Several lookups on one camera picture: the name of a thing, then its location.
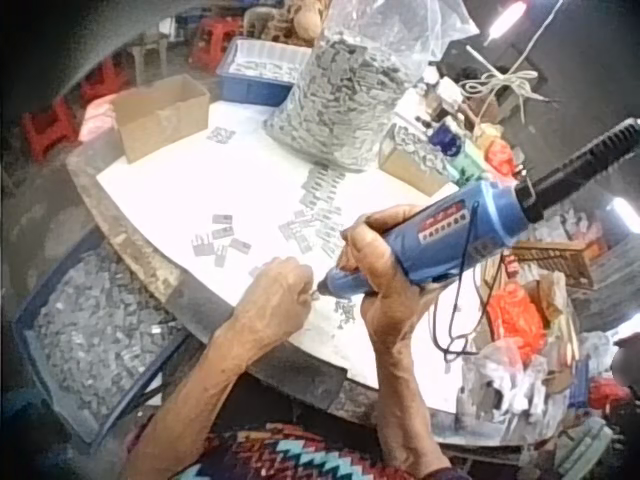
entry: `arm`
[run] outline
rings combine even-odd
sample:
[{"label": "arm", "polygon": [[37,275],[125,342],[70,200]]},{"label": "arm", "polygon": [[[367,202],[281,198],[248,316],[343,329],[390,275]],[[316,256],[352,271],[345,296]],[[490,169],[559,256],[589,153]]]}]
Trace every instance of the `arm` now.
[{"label": "arm", "polygon": [[413,372],[411,336],[439,291],[411,285],[377,232],[402,223],[421,207],[396,207],[372,214],[343,233],[347,243],[338,266],[360,269],[376,294],[361,313],[376,356],[378,437],[386,462],[416,478],[449,467],[431,434],[429,411]]},{"label": "arm", "polygon": [[153,418],[125,466],[127,479],[164,479],[194,463],[233,384],[246,367],[300,330],[311,310],[313,274],[293,258],[274,259],[233,317]]},{"label": "arm", "polygon": [[378,436],[386,461],[422,478],[451,466],[431,434],[429,410],[413,373],[409,342],[376,352]]}]

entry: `light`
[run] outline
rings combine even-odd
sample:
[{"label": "light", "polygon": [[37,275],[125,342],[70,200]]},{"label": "light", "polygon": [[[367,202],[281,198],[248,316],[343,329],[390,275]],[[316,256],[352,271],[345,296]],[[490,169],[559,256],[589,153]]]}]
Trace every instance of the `light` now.
[{"label": "light", "polygon": [[640,332],[640,313],[634,315],[630,320],[627,320],[617,328],[607,332],[612,342],[620,340],[621,338],[627,338],[636,332]]},{"label": "light", "polygon": [[633,233],[640,233],[640,217],[633,207],[624,198],[616,197],[611,202],[611,206],[616,211],[627,228]]},{"label": "light", "polygon": [[509,30],[513,25],[524,15],[527,9],[527,4],[524,2],[516,2],[509,6],[500,16],[493,22],[489,29],[489,39],[500,38],[504,33]]}]

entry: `blue power tool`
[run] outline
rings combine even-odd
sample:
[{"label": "blue power tool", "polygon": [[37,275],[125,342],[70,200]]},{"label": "blue power tool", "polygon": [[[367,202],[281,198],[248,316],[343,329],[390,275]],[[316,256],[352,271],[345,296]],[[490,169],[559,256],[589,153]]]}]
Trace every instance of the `blue power tool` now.
[{"label": "blue power tool", "polygon": [[[514,244],[544,211],[640,146],[640,119],[629,119],[575,153],[533,185],[522,174],[512,186],[479,181],[429,205],[384,234],[405,275],[415,285],[457,277]],[[349,298],[370,292],[362,273],[332,268],[318,293]]]}]

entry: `white plastic bag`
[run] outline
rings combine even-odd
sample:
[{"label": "white plastic bag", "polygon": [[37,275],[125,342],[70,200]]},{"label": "white plastic bag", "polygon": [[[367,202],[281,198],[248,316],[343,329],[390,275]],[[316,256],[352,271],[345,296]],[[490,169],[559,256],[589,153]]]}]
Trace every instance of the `white plastic bag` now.
[{"label": "white plastic bag", "polygon": [[475,33],[461,0],[333,0],[297,84],[265,129],[316,159],[364,170],[428,62]]}]

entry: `patterned sleeve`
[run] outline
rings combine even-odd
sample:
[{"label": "patterned sleeve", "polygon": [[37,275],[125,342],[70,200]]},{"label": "patterned sleeve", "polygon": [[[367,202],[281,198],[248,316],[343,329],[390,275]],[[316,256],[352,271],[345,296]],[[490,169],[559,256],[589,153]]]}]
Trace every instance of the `patterned sleeve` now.
[{"label": "patterned sleeve", "polygon": [[428,473],[422,480],[471,480],[471,477],[453,467],[446,467]]}]

